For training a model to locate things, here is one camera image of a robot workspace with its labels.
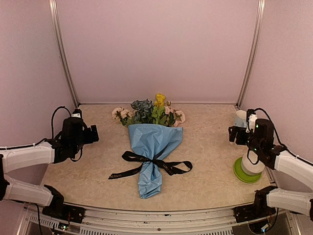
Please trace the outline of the blue wrapping paper sheet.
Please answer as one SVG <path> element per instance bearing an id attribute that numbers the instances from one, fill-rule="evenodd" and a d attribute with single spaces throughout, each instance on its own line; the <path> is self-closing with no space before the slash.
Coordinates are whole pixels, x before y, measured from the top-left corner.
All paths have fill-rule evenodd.
<path id="1" fill-rule="evenodd" d="M 128 130 L 133 152 L 150 160 L 164 160 L 181 144 L 183 137 L 183 128 L 158 124 L 133 124 Z M 140 198 L 147 199 L 160 193 L 161 186 L 159 167 L 151 162 L 144 163 L 138 180 Z"/>

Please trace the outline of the yellow fake flower stem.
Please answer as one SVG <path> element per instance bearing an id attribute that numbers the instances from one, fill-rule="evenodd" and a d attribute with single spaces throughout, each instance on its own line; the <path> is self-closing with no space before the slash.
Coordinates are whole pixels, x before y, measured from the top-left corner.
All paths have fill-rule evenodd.
<path id="1" fill-rule="evenodd" d="M 155 96 L 154 107 L 152 111 L 153 124 L 172 126 L 172 110 L 170 103 L 166 103 L 166 96 L 157 93 Z"/>

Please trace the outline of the light blue ceramic mug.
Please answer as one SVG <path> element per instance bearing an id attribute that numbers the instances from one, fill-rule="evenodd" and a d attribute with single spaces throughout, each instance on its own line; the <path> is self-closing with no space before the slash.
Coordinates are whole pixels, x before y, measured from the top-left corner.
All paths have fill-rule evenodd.
<path id="1" fill-rule="evenodd" d="M 244 111 L 244 110 L 237 110 L 236 111 L 234 126 L 247 128 L 246 111 Z"/>

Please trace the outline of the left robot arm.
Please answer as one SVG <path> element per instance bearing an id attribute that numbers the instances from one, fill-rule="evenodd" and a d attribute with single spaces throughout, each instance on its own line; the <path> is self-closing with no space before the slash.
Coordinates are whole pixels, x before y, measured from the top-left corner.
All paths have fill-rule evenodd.
<path id="1" fill-rule="evenodd" d="M 99 140 L 97 127 L 87 127 L 80 117 L 64 120 L 62 130 L 54 138 L 24 146 L 3 147 L 0 150 L 0 198 L 33 203 L 43 207 L 42 213 L 68 222 L 82 223 L 85 209 L 68 206 L 64 196 L 49 185 L 39 186 L 13 179 L 8 173 L 34 165 L 49 165 L 71 159 L 81 154 L 84 145 Z"/>

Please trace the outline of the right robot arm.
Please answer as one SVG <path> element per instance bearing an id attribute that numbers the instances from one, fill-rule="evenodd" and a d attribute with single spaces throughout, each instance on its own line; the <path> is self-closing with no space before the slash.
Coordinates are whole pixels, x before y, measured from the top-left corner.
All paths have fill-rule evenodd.
<path id="1" fill-rule="evenodd" d="M 273 215 L 278 209 L 313 217 L 313 164 L 281 144 L 271 120 L 248 120 L 246 127 L 231 126 L 229 140 L 247 146 L 247 153 L 238 158 L 233 170 L 245 183 L 255 183 L 264 169 L 274 174 L 275 183 L 258 189 L 251 204 L 234 208 L 236 221 L 245 222 Z"/>

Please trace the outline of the blue fake rose bunch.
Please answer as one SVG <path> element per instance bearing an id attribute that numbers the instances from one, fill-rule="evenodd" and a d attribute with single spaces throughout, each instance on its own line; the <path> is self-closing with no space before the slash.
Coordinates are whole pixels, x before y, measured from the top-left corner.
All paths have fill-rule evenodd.
<path id="1" fill-rule="evenodd" d="M 152 124 L 154 104 L 151 100 L 135 100 L 131 103 L 134 110 L 134 123 Z"/>

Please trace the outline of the pink fake rose bunch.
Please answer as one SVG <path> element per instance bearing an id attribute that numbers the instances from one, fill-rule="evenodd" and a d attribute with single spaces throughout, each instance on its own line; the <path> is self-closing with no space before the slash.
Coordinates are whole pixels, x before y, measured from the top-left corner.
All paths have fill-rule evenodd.
<path id="1" fill-rule="evenodd" d="M 186 121 L 184 112 L 172 108 L 170 101 L 167 101 L 165 104 L 165 116 L 165 125 L 167 127 L 178 127 Z"/>

